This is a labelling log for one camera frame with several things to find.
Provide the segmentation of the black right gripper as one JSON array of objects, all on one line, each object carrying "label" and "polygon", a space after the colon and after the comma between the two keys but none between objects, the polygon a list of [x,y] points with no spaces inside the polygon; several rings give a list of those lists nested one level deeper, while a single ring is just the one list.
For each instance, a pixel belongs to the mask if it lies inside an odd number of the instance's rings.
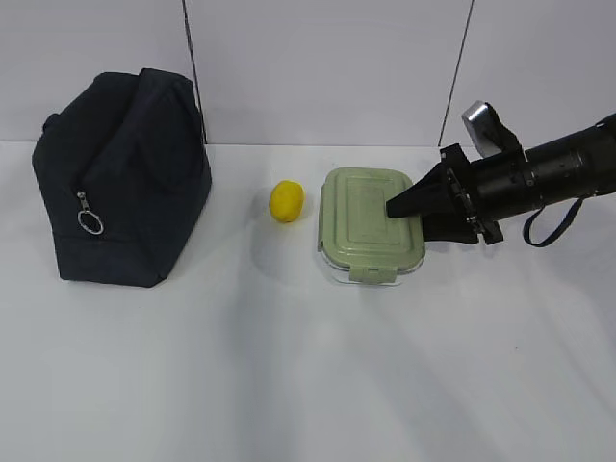
[{"label": "black right gripper", "polygon": [[478,182],[459,144],[440,150],[441,163],[424,178],[386,203],[389,218],[422,217],[426,242],[487,244],[503,241],[500,225],[488,218]]}]

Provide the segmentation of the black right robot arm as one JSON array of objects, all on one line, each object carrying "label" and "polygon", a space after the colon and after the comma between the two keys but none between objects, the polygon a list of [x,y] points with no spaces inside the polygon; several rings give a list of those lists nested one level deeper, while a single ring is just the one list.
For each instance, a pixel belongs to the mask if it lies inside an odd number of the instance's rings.
[{"label": "black right robot arm", "polygon": [[496,244],[500,220],[568,199],[561,223],[539,242],[554,243],[571,226],[583,202],[615,191],[615,117],[524,150],[502,124],[497,154],[470,161],[455,143],[440,151],[440,162],[418,183],[386,203],[389,218],[420,217],[428,242]]}]

